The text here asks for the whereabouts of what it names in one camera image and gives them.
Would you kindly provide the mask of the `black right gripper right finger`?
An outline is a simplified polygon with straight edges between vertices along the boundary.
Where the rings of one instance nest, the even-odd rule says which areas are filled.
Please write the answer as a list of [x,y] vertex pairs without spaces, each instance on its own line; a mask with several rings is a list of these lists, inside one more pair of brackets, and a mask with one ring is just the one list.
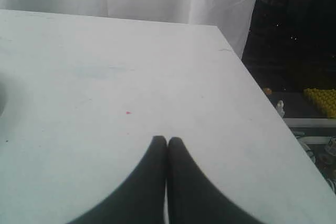
[[167,160],[170,223],[260,223],[209,181],[180,138],[170,139]]

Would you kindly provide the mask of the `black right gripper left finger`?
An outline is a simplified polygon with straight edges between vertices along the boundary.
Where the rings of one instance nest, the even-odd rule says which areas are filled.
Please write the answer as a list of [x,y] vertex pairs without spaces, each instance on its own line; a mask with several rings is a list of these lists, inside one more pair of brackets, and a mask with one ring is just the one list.
[[155,136],[125,181],[71,223],[164,223],[166,170],[167,141]]

